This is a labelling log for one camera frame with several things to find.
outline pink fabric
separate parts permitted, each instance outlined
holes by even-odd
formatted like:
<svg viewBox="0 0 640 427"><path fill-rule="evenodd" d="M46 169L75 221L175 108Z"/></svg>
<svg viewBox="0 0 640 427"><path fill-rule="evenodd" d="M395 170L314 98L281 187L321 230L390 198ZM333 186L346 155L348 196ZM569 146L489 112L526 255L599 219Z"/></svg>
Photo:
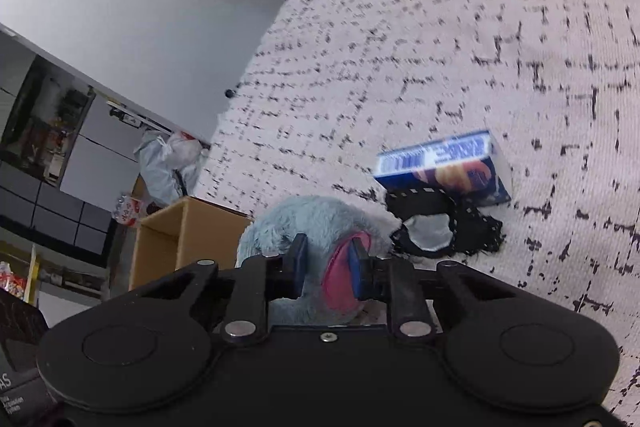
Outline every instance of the pink fabric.
<svg viewBox="0 0 640 427"><path fill-rule="evenodd" d="M349 243L359 238L369 253L371 237L367 232L358 232L347 238L332 254L322 278L322 295L329 309L350 313L360 306L353 296L351 288L351 271L349 270Z"/></svg>

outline plush toy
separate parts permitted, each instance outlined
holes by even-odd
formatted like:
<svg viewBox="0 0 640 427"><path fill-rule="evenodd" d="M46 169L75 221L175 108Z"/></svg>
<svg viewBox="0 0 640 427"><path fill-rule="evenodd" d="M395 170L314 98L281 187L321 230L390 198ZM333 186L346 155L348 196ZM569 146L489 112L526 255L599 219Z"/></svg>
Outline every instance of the plush toy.
<svg viewBox="0 0 640 427"><path fill-rule="evenodd" d="M347 259L350 240L358 237L369 255L384 255L390 240L367 215L334 198L294 196L259 217L244 230L237 266L252 255L285 253L297 233L306 234L308 255L302 297L269 305L272 325L339 325L362 309L351 289Z"/></svg>

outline silver rivet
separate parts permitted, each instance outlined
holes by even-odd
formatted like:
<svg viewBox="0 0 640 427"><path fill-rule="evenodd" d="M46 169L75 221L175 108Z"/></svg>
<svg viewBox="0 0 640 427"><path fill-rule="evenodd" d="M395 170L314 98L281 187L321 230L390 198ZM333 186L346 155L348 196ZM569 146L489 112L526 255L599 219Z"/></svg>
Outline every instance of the silver rivet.
<svg viewBox="0 0 640 427"><path fill-rule="evenodd" d="M233 321L225 326L225 331L232 337L247 337L255 332L255 324L249 321Z"/></svg>
<svg viewBox="0 0 640 427"><path fill-rule="evenodd" d="M431 326L426 322L408 321L400 326L400 332L408 337L424 337L431 333Z"/></svg>
<svg viewBox="0 0 640 427"><path fill-rule="evenodd" d="M320 340L323 342L335 342L336 340L338 340L338 335L327 331L326 333L320 335Z"/></svg>

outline patterned tablecloth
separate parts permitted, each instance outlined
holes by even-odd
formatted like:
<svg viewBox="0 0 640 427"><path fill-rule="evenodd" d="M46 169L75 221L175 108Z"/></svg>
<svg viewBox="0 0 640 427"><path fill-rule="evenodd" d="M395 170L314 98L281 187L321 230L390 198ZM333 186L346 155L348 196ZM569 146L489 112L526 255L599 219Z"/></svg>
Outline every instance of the patterned tablecloth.
<svg viewBox="0 0 640 427"><path fill-rule="evenodd" d="M287 0L196 195L254 215L288 194L336 196L390 231L376 153L490 128L514 200L491 211L501 251L469 264L605 325L622 354L606 406L633 423L639 38L639 0Z"/></svg>

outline biscuit box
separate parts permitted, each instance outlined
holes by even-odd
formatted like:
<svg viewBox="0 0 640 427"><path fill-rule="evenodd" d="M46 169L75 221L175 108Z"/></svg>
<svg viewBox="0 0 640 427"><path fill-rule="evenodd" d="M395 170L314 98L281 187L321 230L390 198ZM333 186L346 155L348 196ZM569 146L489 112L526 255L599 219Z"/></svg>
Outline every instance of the biscuit box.
<svg viewBox="0 0 640 427"><path fill-rule="evenodd" d="M387 190L421 182L466 194L475 205L511 200L511 168L488 130L378 154L376 181Z"/></svg>

